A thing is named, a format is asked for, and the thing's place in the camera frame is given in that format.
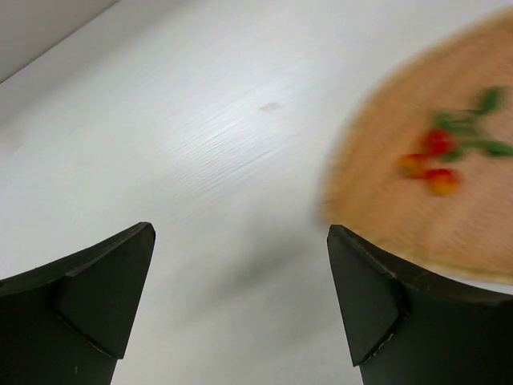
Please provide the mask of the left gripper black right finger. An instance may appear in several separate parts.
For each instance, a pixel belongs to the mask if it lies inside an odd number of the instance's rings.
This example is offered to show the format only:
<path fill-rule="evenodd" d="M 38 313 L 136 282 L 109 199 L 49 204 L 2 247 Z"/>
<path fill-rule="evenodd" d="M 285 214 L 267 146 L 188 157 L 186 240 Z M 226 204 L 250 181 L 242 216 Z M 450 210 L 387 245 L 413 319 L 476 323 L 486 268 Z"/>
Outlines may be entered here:
<path fill-rule="evenodd" d="M 327 244 L 363 383 L 511 383 L 511 295 L 434 274 L 340 225 Z"/>

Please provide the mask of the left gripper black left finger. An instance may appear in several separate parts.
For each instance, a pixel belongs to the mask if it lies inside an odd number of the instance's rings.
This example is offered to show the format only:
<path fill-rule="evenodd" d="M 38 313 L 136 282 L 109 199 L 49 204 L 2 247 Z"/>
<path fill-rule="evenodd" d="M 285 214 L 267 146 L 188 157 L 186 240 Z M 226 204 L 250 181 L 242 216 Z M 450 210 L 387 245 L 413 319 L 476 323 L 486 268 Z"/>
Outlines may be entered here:
<path fill-rule="evenodd" d="M 140 222 L 1 281 L 3 384 L 109 384 L 123 359 L 156 242 Z"/>

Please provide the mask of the red cherry cluster with leaves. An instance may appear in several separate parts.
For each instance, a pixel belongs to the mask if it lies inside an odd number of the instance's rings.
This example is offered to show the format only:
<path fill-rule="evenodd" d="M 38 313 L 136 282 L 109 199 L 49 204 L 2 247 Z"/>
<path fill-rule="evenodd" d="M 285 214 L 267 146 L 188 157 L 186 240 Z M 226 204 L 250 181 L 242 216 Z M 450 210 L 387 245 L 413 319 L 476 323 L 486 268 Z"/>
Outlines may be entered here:
<path fill-rule="evenodd" d="M 418 151 L 398 159 L 401 174 L 410 179 L 424 180 L 434 195 L 446 197 L 457 191 L 461 177 L 452 168 L 435 168 L 434 164 L 461 160 L 467 151 L 473 149 L 489 157 L 511 157 L 512 145 L 492 138 L 481 127 L 481 121 L 496 113 L 506 98 L 505 87 L 486 87 L 470 109 L 436 111 L 432 127 L 421 137 Z"/>

